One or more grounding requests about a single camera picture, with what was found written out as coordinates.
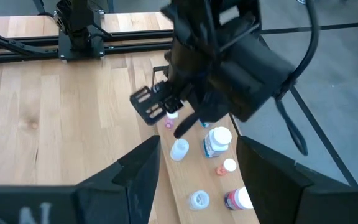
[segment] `white pill bottle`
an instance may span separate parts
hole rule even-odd
[[[231,139],[231,132],[225,127],[210,130],[203,141],[205,156],[208,158],[220,156],[229,149]]]

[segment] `wooden board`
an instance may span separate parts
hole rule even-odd
[[[109,32],[172,28],[159,13],[106,15],[102,24]],[[57,28],[47,17],[0,17],[0,35],[57,35]],[[239,171],[214,174],[225,158],[236,158],[235,145],[205,158],[201,141],[208,130],[196,125],[184,137],[189,154],[174,162],[173,133],[163,121],[147,126],[129,103],[132,92],[151,83],[152,67],[166,64],[163,52],[145,52],[0,65],[0,184],[76,184],[159,134],[164,159],[150,223],[257,223],[253,210],[231,212],[223,204],[227,191],[244,185]],[[180,120],[190,112],[186,105]],[[216,125],[235,134],[228,117]],[[186,199],[199,189],[209,193],[211,205],[193,212]]]

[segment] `white bottle cap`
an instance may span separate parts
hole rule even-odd
[[[176,111],[176,112],[174,112],[174,113],[172,113],[172,114],[170,114],[170,113],[167,112],[167,117],[168,117],[169,119],[175,119],[175,118],[178,117],[178,112]]]
[[[233,172],[236,170],[237,168],[237,164],[234,161],[234,159],[225,159],[223,162],[223,167],[229,171],[229,172]]]
[[[193,193],[189,199],[190,208],[192,210],[201,210],[209,205],[209,195],[204,190]]]
[[[171,159],[181,161],[189,151],[189,143],[184,139],[177,139],[171,149]]]
[[[215,140],[222,145],[227,145],[231,142],[232,136],[230,130],[225,127],[217,127],[214,129]]]
[[[251,199],[249,198],[248,191],[246,187],[242,187],[238,191],[238,196],[236,198],[238,200],[238,204],[243,209],[252,209],[254,206],[252,205]]]

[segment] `gray floor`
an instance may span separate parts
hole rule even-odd
[[[57,0],[44,0],[52,12]],[[107,0],[94,0],[103,8]],[[168,0],[115,0],[115,12],[157,11]],[[315,0],[321,25],[358,22],[358,0]],[[260,0],[264,29],[308,26],[305,6],[296,0]],[[32,0],[0,0],[0,16],[34,15]],[[305,54],[309,33],[266,35],[269,46],[294,64]],[[297,89],[318,123],[358,182],[358,28],[322,31],[316,57],[299,79]],[[243,134],[296,159],[312,169],[346,182],[300,107],[289,93],[287,111],[300,127],[310,154],[296,150],[272,101],[247,123]]]

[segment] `wooden table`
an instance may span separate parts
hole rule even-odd
[[[109,32],[171,29],[160,13],[108,14]],[[57,35],[48,17],[0,17],[0,35]],[[190,151],[181,162],[169,156],[174,142],[163,121],[147,126],[129,103],[129,95],[151,84],[152,67],[166,65],[163,52],[109,55],[104,60],[64,64],[59,60],[0,64],[0,184],[77,184],[99,172],[151,135],[162,137],[160,178],[149,223],[258,223],[253,210],[231,212],[223,195],[242,187],[239,171],[217,177],[214,168],[236,158],[233,144],[219,158],[207,159],[201,141],[207,133],[195,125],[184,136]],[[191,113],[186,105],[180,119]],[[236,134],[229,117],[218,124]],[[203,189],[211,197],[202,211],[186,199]]]

